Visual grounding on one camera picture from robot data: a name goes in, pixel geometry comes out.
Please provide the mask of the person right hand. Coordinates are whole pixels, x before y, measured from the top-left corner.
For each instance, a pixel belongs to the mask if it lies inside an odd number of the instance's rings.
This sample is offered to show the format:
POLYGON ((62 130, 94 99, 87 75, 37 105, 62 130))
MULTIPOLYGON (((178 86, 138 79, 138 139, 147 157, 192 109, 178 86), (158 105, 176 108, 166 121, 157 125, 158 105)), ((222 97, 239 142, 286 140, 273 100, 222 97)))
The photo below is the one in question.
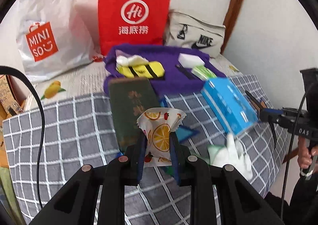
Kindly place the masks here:
POLYGON ((298 137, 298 165, 301 169, 307 169, 312 164, 312 157, 317 156, 317 146, 308 150, 306 138, 298 137))

